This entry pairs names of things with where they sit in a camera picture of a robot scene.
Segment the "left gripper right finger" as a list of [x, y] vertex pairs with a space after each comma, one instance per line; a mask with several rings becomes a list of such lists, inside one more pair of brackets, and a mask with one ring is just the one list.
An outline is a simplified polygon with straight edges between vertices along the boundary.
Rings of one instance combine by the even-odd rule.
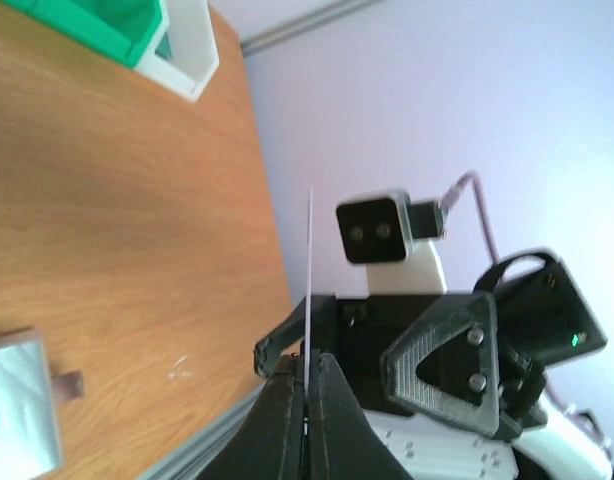
[[330, 353], [312, 364], [309, 392], [311, 479], [409, 479], [379, 439]]

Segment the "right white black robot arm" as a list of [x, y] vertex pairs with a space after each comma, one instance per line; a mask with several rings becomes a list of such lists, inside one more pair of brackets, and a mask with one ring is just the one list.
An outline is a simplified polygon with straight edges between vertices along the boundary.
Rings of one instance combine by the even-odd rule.
[[483, 438], [479, 447], [415, 448], [420, 472], [443, 479], [486, 476], [494, 459], [520, 479], [612, 479], [605, 436], [594, 418], [554, 397], [546, 368], [606, 345], [564, 264], [506, 280], [495, 262], [467, 293], [446, 289], [430, 241], [400, 261], [364, 259], [368, 295], [307, 295], [254, 348], [255, 372], [271, 376], [283, 351], [304, 345], [305, 360], [331, 356], [363, 409], [428, 417]]

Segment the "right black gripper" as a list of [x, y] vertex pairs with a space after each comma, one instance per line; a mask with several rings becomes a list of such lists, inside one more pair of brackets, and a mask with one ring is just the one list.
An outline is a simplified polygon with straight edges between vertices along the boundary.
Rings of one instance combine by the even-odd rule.
[[[253, 350], [268, 378], [282, 353], [304, 339], [307, 301]], [[494, 440], [543, 427], [543, 367], [498, 330], [493, 296], [390, 294], [311, 297], [311, 347], [335, 356], [361, 407], [424, 415]]]

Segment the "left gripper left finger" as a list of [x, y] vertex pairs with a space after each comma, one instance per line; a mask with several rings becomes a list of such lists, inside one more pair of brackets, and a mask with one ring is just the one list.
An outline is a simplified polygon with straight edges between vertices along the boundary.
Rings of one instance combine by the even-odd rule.
[[242, 425], [200, 479], [301, 479], [304, 361], [283, 355]]

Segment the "white floral VIP card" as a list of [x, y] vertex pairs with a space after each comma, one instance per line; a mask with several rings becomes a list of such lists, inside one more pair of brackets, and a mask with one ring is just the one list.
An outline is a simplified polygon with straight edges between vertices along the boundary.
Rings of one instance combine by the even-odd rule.
[[305, 321], [304, 321], [304, 385], [305, 398], [308, 396], [310, 384], [311, 363], [311, 317], [312, 317], [312, 263], [313, 263], [313, 200], [314, 190], [310, 187], [307, 203], [307, 258], [306, 258], [306, 293], [305, 293]]

